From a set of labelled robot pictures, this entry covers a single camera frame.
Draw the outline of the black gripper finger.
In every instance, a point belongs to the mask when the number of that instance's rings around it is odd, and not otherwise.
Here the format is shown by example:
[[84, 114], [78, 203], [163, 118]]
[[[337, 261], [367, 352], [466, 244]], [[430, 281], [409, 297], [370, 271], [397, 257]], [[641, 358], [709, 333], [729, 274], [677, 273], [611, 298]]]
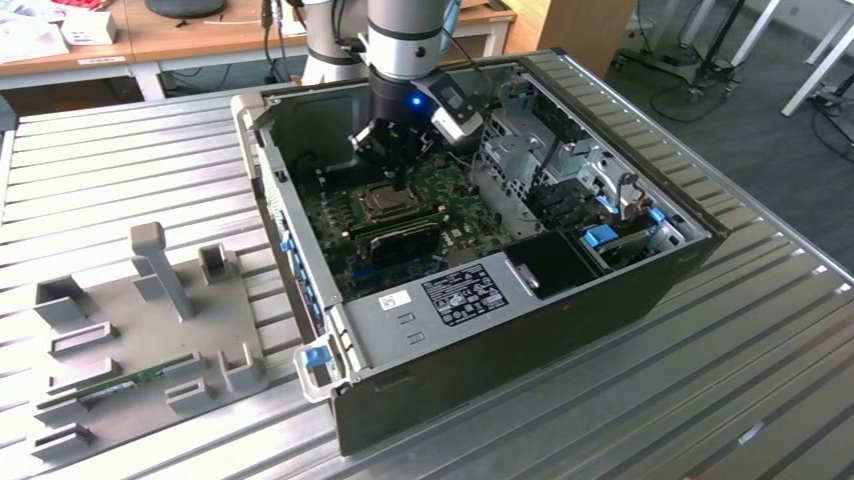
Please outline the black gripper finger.
[[442, 135], [435, 127], [423, 130], [411, 128], [395, 157], [394, 190], [402, 191], [409, 186], [409, 181], [419, 169], [426, 157], [430, 157], [442, 145]]
[[349, 137], [357, 157], [379, 169], [390, 181], [401, 180], [399, 137], [395, 128], [394, 122], [374, 119]]

